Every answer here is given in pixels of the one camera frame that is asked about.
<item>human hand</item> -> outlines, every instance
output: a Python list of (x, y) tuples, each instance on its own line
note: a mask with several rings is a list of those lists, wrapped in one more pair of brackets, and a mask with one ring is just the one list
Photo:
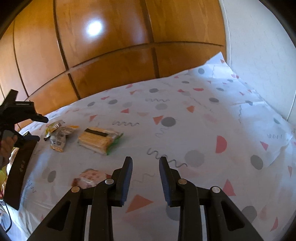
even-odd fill
[(7, 137), (0, 143), (0, 156), (3, 156), (3, 162), (0, 165), (0, 169), (9, 163), (9, 158), (11, 157), (11, 152), (14, 144), (17, 141), (17, 136)]

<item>wooden wall panel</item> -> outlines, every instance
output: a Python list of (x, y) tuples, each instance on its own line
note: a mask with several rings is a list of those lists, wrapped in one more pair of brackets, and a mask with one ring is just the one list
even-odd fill
[(15, 51), (29, 95), (65, 71), (52, 0), (33, 0), (15, 19)]
[(203, 65), (215, 54), (222, 52), (226, 58), (226, 47), (199, 43), (168, 43), (156, 48), (160, 77), (168, 77), (186, 69)]
[(4, 96), (10, 89), (17, 90), (18, 101), (27, 99), (20, 75), (17, 70), (15, 54), (13, 49), (13, 22), (0, 39), (0, 85)]
[(64, 74), (42, 86), (30, 96), (30, 100), (37, 113), (46, 115), (78, 99), (68, 75)]
[(113, 52), (71, 75), (82, 98), (113, 87), (154, 79), (151, 49)]
[(155, 42), (196, 41), (225, 45), (219, 0), (147, 0)]
[(149, 42), (139, 0), (57, 0), (56, 9), (70, 67), (106, 52)]

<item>food wrapper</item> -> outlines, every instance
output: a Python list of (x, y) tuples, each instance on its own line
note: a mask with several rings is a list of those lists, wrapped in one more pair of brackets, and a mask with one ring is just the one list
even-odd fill
[(63, 152), (66, 145), (66, 136), (72, 134), (79, 126), (61, 126), (50, 136), (50, 147), (56, 151)]
[(119, 141), (123, 133), (101, 129), (87, 128), (79, 137), (78, 143), (103, 155), (109, 155), (111, 148)]
[(51, 134), (57, 130), (59, 127), (61, 127), (63, 124), (63, 120), (58, 120), (55, 121), (54, 123), (50, 124), (46, 130), (45, 130), (45, 136), (44, 136), (44, 140), (48, 140), (48, 138), (51, 136)]
[(98, 183), (104, 181), (107, 178), (111, 178), (111, 175), (94, 169), (87, 169), (81, 173), (78, 178), (73, 180), (72, 187), (79, 186), (82, 189), (95, 187)]

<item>bed sheet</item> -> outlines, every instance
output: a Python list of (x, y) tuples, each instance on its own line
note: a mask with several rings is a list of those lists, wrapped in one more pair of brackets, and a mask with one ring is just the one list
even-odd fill
[[(248, 87), (221, 53), (205, 65), (167, 78), (106, 90), (47, 115), (80, 129), (63, 153), (39, 135), (12, 219), (28, 237), (87, 169), (112, 174), (133, 158), (127, 201), (113, 208), (114, 240), (177, 240), (178, 208), (164, 200), (158, 162), (165, 155), (181, 177), (220, 186), (264, 240), (277, 238), (296, 210), (295, 129)], [(88, 127), (124, 132), (109, 156), (77, 144)]]

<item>black cable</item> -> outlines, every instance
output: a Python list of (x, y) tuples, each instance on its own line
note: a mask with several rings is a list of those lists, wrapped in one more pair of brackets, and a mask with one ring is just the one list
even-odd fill
[(7, 207), (7, 204), (6, 204), (6, 202), (4, 201), (4, 203), (5, 203), (5, 206), (6, 206), (6, 209), (7, 209), (7, 212), (8, 212), (8, 215), (9, 215), (9, 219), (10, 219), (10, 225), (9, 225), (9, 227), (8, 227), (8, 229), (6, 229), (6, 231), (5, 231), (5, 233), (7, 233), (10, 229), (11, 229), (11, 226), (12, 226), (12, 220), (11, 220), (11, 216), (10, 216), (10, 213), (9, 213), (9, 211), (8, 211), (8, 207)]

